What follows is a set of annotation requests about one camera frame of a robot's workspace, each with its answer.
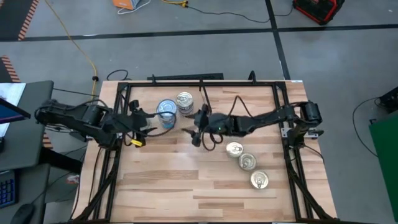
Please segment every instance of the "green panel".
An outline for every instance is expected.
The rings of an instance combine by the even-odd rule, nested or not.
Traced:
[[[394,219],[398,222],[398,115],[371,125],[370,131],[379,156]]]

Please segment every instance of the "wooden table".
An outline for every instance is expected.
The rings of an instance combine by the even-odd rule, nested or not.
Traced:
[[[114,105],[117,85],[118,82],[102,85],[100,99],[109,106]],[[286,81],[286,85],[290,102],[307,100],[303,83]],[[206,87],[206,90],[213,112],[228,113],[236,95],[243,98],[253,115],[275,108],[269,87]],[[133,87],[131,100],[139,100],[144,111],[154,113],[159,101],[175,99],[181,91],[193,95],[195,111],[205,101],[203,91],[200,92],[198,87]],[[246,114],[241,103],[236,103],[233,114]],[[145,147],[123,146],[112,222],[295,221],[278,125],[257,129],[245,138],[224,137],[222,144],[208,152],[203,147],[192,146],[190,135],[180,130],[182,127],[194,128],[193,120],[177,119],[175,129],[161,137],[147,138]],[[160,127],[157,118],[151,122],[152,126]],[[210,146],[207,135],[205,139]],[[240,142],[245,152],[255,155],[258,169],[264,169],[269,176],[266,189],[253,189],[249,183],[251,173],[240,169],[237,160],[226,155],[226,145],[231,141]],[[319,151],[318,141],[309,140],[306,144]],[[88,204],[97,153],[97,144],[89,143],[74,217]],[[104,151],[99,155],[95,170],[93,194],[98,188],[103,156]],[[309,191],[325,211],[335,217],[321,158],[305,148],[301,149],[301,156]],[[299,189],[297,192],[300,210],[305,217],[302,194]],[[100,218],[104,217],[105,208],[106,200],[103,200]]]

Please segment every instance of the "monitor screen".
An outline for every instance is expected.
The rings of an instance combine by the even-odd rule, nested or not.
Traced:
[[[0,98],[0,124],[30,118],[30,114]]]

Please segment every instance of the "blue keyboard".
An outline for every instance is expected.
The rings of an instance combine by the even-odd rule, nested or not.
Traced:
[[[0,172],[0,208],[13,205],[16,200],[16,181],[13,170]]]

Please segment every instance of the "gray floor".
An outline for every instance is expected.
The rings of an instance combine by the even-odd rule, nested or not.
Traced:
[[[72,35],[271,26],[231,15],[203,15],[156,0],[135,13],[122,16],[116,14],[117,9],[108,0],[50,2]],[[291,0],[272,0],[274,12],[285,14],[290,10],[290,3]],[[268,18],[263,0],[191,0],[190,4],[204,11],[231,11],[257,20]],[[397,21],[398,2],[395,0],[349,0],[328,26],[394,24]],[[297,11],[289,17],[277,17],[277,25],[317,26]],[[41,1],[27,36],[55,35],[65,33]],[[320,144],[338,216],[347,221],[395,223],[378,160],[356,138],[351,116],[355,106],[363,100],[397,86],[398,30],[294,32],[281,33],[280,38],[291,78],[303,80],[308,97],[320,105],[325,130]],[[223,72],[226,79],[245,79],[251,70],[255,70],[261,79],[284,79],[271,33],[77,42],[96,64],[101,80],[120,68],[129,70],[129,77],[135,80],[146,79],[152,74],[215,72]],[[58,88],[91,91],[93,71],[69,41],[0,43],[0,54],[9,56],[23,82],[53,80]],[[56,91],[53,97],[69,104],[88,99]],[[372,102],[356,113],[359,133],[373,150],[369,119],[383,116],[383,111]],[[70,151],[83,145],[67,135],[49,135],[56,151]],[[57,172],[61,171],[53,170],[52,176],[56,177]],[[49,197],[62,197],[71,188],[60,185],[57,189],[51,191]],[[49,203],[44,223],[65,221],[71,209],[71,200]]]

